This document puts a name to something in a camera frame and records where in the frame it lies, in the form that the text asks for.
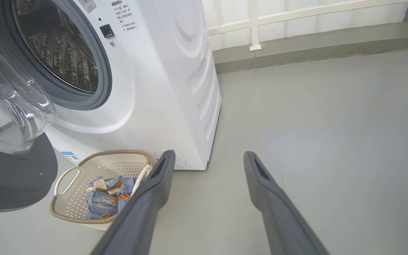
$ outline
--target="clothes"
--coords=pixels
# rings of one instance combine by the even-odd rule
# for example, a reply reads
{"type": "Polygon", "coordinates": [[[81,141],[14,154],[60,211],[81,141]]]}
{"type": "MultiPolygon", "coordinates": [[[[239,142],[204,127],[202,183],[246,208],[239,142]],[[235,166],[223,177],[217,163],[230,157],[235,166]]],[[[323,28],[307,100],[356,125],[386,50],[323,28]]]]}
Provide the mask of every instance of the clothes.
{"type": "Polygon", "coordinates": [[[122,210],[131,197],[137,177],[118,176],[108,178],[104,180],[105,184],[98,181],[100,179],[103,179],[103,177],[97,176],[95,180],[88,184],[87,191],[90,191],[90,193],[86,197],[88,209],[86,219],[104,219],[122,210]]]}

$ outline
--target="washing machine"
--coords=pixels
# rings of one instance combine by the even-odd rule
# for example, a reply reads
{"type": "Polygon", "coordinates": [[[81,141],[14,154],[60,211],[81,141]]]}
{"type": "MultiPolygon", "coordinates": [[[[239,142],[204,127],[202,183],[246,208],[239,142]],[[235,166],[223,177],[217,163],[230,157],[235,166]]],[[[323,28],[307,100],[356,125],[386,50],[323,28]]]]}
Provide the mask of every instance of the washing machine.
{"type": "Polygon", "coordinates": [[[0,38],[55,103],[52,145],[205,170],[221,95],[200,0],[0,0],[0,38]]]}

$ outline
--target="laundry basket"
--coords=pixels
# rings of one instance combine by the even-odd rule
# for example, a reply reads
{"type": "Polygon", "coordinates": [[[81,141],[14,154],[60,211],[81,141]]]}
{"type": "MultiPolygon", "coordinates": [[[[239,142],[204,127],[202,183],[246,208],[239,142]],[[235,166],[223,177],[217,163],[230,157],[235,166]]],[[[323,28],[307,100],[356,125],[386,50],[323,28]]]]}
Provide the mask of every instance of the laundry basket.
{"type": "Polygon", "coordinates": [[[80,223],[92,228],[107,230],[117,216],[106,219],[88,220],[86,196],[89,182],[102,176],[104,179],[117,176],[138,177],[146,165],[151,165],[151,158],[142,151],[99,152],[81,161],[77,166],[60,176],[55,186],[55,196],[50,203],[50,213],[64,221],[80,223]],[[58,193],[62,179],[77,169],[78,174],[63,194],[58,193]]]}

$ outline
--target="label on washing machine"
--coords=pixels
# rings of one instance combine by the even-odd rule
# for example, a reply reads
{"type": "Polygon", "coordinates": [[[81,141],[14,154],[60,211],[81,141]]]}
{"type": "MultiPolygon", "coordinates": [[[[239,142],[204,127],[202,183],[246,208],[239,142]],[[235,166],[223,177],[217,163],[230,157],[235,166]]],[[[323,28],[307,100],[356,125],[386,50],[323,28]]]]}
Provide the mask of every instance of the label on washing machine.
{"type": "Polygon", "coordinates": [[[134,5],[130,5],[128,2],[130,2],[130,0],[119,0],[111,3],[116,20],[118,21],[118,26],[120,26],[124,32],[138,28],[135,15],[133,14],[134,5]]]}
{"type": "Polygon", "coordinates": [[[75,156],[71,152],[61,152],[61,153],[75,165],[78,165],[81,162],[81,159],[79,159],[77,156],[75,156]]]}
{"type": "Polygon", "coordinates": [[[96,5],[92,0],[78,0],[81,5],[87,10],[87,12],[91,12],[91,10],[93,10],[96,5]]]}

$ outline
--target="floor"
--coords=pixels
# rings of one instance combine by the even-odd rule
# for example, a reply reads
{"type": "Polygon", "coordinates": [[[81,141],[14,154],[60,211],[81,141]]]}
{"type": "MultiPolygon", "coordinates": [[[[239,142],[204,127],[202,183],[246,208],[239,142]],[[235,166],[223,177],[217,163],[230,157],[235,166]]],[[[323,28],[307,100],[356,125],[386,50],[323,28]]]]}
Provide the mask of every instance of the floor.
{"type": "MultiPolygon", "coordinates": [[[[207,171],[176,171],[151,255],[270,254],[243,153],[256,152],[332,255],[408,254],[408,52],[219,76],[207,171]]],[[[71,163],[58,154],[59,172],[71,163]]],[[[88,254],[103,232],[0,213],[0,254],[88,254]]]]}

